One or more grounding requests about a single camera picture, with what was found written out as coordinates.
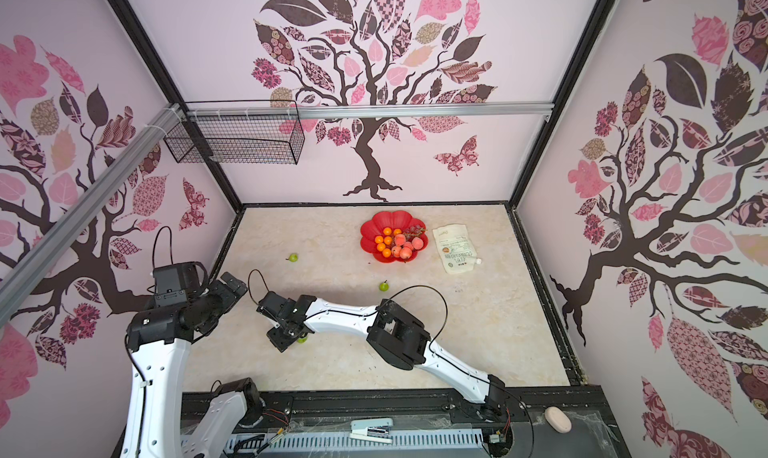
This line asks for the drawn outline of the purple fake grape bunch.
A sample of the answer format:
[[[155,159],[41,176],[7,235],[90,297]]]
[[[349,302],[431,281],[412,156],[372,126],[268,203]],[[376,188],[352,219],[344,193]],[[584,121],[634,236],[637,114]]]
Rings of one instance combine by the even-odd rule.
[[[403,230],[403,234],[406,236],[408,241],[414,240],[414,238],[420,238],[422,239],[423,236],[426,234],[427,228],[421,224],[414,224],[407,229]]]

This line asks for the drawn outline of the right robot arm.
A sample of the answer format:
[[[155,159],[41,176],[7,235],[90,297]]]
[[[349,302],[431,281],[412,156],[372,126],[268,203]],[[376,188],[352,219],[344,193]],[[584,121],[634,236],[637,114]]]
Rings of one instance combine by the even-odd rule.
[[[477,405],[486,420],[507,411],[505,383],[445,350],[424,323],[392,299],[367,307],[348,306],[312,296],[285,298],[268,292],[257,304],[272,328],[267,337],[284,352],[309,334],[346,333],[366,340],[390,366],[430,373],[454,388],[468,403]]]

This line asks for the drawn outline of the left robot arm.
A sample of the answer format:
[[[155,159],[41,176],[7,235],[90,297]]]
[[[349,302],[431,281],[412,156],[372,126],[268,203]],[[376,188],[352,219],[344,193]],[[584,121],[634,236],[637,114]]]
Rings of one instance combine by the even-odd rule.
[[[120,457],[221,457],[232,432],[262,403],[249,378],[214,389],[188,439],[181,436],[183,381],[192,345],[208,336],[247,293],[229,273],[213,280],[199,262],[153,270],[146,307],[129,323],[124,348],[131,363],[129,411]]]

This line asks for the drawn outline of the red flower fruit bowl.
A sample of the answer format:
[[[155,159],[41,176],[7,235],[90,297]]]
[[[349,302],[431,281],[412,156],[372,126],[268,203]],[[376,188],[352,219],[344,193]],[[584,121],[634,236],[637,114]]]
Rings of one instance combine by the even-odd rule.
[[[411,213],[404,211],[404,210],[396,210],[396,211],[380,211],[372,218],[360,227],[360,248],[370,254],[375,260],[381,262],[381,263],[408,263],[416,258],[418,258],[418,255],[420,252],[424,252],[428,246],[429,238],[427,237],[427,231],[426,234],[423,236],[422,240],[424,242],[424,248],[420,250],[416,250],[413,248],[413,245],[411,241],[406,241],[406,244],[404,246],[398,246],[394,243],[394,237],[396,235],[393,234],[393,230],[396,228],[399,228],[402,230],[407,229],[408,227],[418,224],[423,224],[425,227],[425,223],[415,218]],[[383,234],[383,230],[386,227],[390,227],[392,229],[392,234],[390,236],[385,236]],[[377,250],[378,244],[374,241],[374,238],[376,236],[381,235],[384,237],[384,243],[386,245],[386,248],[389,248],[392,251],[392,256],[385,258],[382,255],[382,251]],[[413,250],[412,258],[409,260],[402,260],[399,258],[399,252],[401,248],[409,247]]]

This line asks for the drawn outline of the aluminium frame rail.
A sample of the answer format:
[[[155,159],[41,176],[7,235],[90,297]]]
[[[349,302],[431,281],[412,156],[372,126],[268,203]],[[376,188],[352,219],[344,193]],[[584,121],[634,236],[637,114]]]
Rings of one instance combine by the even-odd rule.
[[[549,117],[554,110],[552,102],[485,102],[485,104],[422,104],[422,106],[295,106],[284,108],[290,118],[368,118],[470,115],[542,115]],[[6,324],[13,313],[29,297],[46,273],[68,250],[89,222],[104,208],[108,199],[118,190],[160,139],[168,136],[174,126],[187,117],[179,104],[166,104],[150,120],[137,138],[118,156],[116,162],[96,180],[44,234],[38,246],[24,256],[1,283],[1,323]]]

